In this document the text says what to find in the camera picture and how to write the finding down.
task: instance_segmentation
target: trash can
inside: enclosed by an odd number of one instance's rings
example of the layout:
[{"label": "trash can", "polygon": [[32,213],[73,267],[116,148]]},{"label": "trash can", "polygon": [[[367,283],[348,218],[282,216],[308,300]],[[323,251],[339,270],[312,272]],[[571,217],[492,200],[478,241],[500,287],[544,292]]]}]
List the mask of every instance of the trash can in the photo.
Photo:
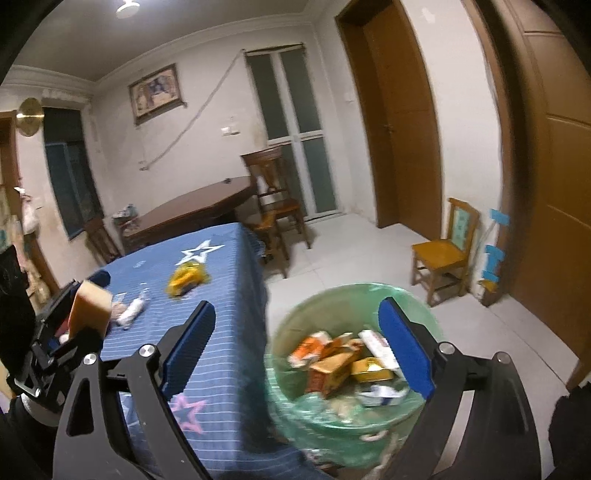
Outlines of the trash can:
[{"label": "trash can", "polygon": [[320,462],[351,468],[372,468],[384,449],[407,438],[423,398],[410,391],[398,406],[365,408],[353,393],[325,400],[320,394],[304,395],[307,372],[293,370],[287,362],[300,342],[325,330],[335,338],[345,332],[380,331],[378,307],[388,297],[408,318],[422,323],[437,341],[443,334],[429,309],[409,292],[383,284],[360,283],[333,288],[302,302],[278,328],[267,347],[268,404],[281,435],[297,448],[313,453]]}]

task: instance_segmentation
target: ceiling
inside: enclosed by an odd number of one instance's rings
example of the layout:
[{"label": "ceiling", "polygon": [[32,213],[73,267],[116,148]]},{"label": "ceiling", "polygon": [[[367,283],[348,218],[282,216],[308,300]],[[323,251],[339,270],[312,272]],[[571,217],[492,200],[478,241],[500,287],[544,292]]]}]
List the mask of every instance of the ceiling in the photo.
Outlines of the ceiling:
[{"label": "ceiling", "polygon": [[249,18],[304,11],[308,0],[136,0],[119,20],[123,0],[64,0],[39,25],[15,64],[99,80],[166,42]]}]

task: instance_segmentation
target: brown tabletop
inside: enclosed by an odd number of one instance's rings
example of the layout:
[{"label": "brown tabletop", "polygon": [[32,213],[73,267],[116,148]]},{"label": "brown tabletop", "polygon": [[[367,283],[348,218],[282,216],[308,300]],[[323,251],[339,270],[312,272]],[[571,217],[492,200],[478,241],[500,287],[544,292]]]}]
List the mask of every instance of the brown tabletop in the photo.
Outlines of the brown tabletop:
[{"label": "brown tabletop", "polygon": [[136,227],[124,233],[126,250],[235,221],[234,209],[255,194],[256,185],[251,178],[238,177],[181,195],[139,217]]}]

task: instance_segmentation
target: white star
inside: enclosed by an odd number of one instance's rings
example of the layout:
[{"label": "white star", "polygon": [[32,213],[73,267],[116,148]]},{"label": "white star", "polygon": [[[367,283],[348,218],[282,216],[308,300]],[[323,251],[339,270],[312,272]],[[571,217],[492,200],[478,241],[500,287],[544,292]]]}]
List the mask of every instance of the white star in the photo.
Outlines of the white star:
[{"label": "white star", "polygon": [[191,250],[183,250],[182,253],[184,254],[185,258],[183,258],[179,263],[177,263],[177,267],[179,265],[183,265],[184,263],[195,261],[199,263],[205,263],[207,261],[207,254],[211,252],[215,252],[216,250],[220,250],[221,247],[225,247],[225,245],[219,245],[217,247],[210,247],[209,244],[211,240],[205,240],[201,245],[197,248],[193,248]]}]

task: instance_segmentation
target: blue tablecloth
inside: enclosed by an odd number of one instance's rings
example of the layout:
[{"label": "blue tablecloth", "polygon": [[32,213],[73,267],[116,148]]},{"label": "blue tablecloth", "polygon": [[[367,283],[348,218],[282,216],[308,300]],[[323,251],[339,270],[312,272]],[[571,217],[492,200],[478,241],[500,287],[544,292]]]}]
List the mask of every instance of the blue tablecloth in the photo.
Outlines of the blue tablecloth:
[{"label": "blue tablecloth", "polygon": [[[130,330],[114,328],[103,359],[128,356],[157,343],[182,325],[201,300],[216,309],[216,329],[185,391],[170,402],[183,433],[214,479],[326,479],[303,455],[270,435],[263,356],[267,343],[267,290],[258,265],[260,243],[240,224],[190,233],[145,248],[106,267],[113,294],[129,303],[143,288],[150,303]],[[165,288],[176,265],[199,257],[212,281],[182,299]],[[132,398],[122,399],[138,460],[158,471],[151,458]]]}]

